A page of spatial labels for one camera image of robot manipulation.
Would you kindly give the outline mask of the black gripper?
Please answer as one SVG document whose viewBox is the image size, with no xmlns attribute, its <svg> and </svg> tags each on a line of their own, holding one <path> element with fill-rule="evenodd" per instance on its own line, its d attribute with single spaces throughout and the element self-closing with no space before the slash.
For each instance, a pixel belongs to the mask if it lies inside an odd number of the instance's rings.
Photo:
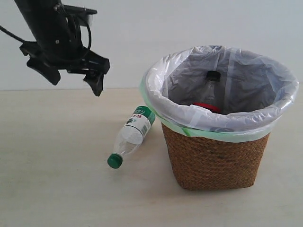
<svg viewBox="0 0 303 227">
<path fill-rule="evenodd" d="M 108 58 L 83 47 L 74 52 L 67 50 L 55 53 L 43 50 L 37 42 L 25 42 L 20 46 L 24 56 L 29 56 L 27 66 L 40 73 L 52 85 L 57 85 L 61 79 L 60 70 L 70 74 L 83 74 L 84 81 L 91 87 L 95 96 L 103 91 L 104 74 L 110 69 Z"/>
</svg>

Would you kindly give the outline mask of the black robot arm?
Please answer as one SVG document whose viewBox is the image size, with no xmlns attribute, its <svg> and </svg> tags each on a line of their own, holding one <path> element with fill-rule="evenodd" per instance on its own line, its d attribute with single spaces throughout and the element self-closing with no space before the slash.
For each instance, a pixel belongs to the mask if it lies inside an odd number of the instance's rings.
<svg viewBox="0 0 303 227">
<path fill-rule="evenodd" d="M 83 74 L 95 96 L 103 91 L 104 76 L 110 69 L 108 58 L 90 48 L 92 34 L 89 17 L 95 9 L 64 5 L 60 0 L 17 0 L 16 5 L 35 41 L 20 47 L 29 56 L 27 66 L 57 85 L 60 70 Z"/>
</svg>

